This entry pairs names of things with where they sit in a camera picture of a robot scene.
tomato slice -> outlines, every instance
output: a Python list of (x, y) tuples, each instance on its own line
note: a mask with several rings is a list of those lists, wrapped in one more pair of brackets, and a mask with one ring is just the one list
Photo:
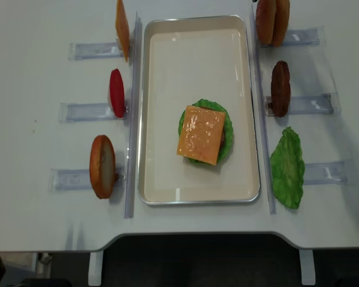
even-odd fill
[(123, 118), (125, 112), (125, 92), (121, 73), (118, 69), (113, 70), (110, 75), (109, 92), (115, 116)]

